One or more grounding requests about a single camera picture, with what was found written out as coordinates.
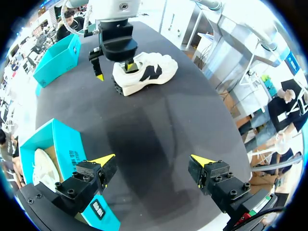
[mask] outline black table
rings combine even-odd
[[[82,38],[78,66],[42,89],[36,127],[56,118],[81,132],[88,159],[116,154],[118,172],[104,191],[124,231],[195,231],[219,214],[188,173],[191,154],[222,159],[242,181],[250,167],[241,136],[221,98],[195,64],[171,42],[135,22],[138,53],[169,54],[179,65],[164,85],[119,95],[113,62],[100,58],[105,82],[94,75]]]

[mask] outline cardboard box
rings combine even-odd
[[[57,77],[77,66],[81,42],[69,35],[50,47],[39,62],[33,77],[44,88]]]
[[[45,150],[55,163],[60,180],[66,180],[76,170],[75,165],[86,160],[81,135],[56,119],[48,121],[20,146],[20,159],[26,184],[32,183],[34,153],[36,149]],[[99,219],[92,204],[96,201],[105,210],[105,215]],[[118,231],[119,220],[115,217],[102,195],[96,195],[82,213],[85,221],[100,230]]]

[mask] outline white sneaker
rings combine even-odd
[[[175,75],[178,63],[170,55],[162,56],[160,53],[140,53],[134,57],[138,66],[135,73],[125,73],[124,63],[115,63],[113,78],[115,88],[124,96],[140,91],[149,84],[167,83]]]
[[[39,182],[45,184],[53,192],[56,192],[54,184],[60,181],[60,176],[56,166],[42,149],[36,149],[34,152],[32,181],[34,185]]]

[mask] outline white shoe in box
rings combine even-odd
[[[34,185],[42,182],[53,192],[56,192],[54,184],[60,181],[60,176],[56,166],[42,149],[36,149],[34,152],[32,181]]]

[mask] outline black logo on sneaker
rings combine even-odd
[[[101,206],[100,202],[97,199],[93,201],[90,204],[90,206],[99,220],[101,220],[106,214],[105,210],[103,209],[103,207]]]
[[[154,70],[154,66],[147,66],[140,81],[143,82],[147,80],[149,77],[150,77],[149,79],[158,79],[162,73],[163,73],[162,68],[159,65],[157,67],[156,72]]]

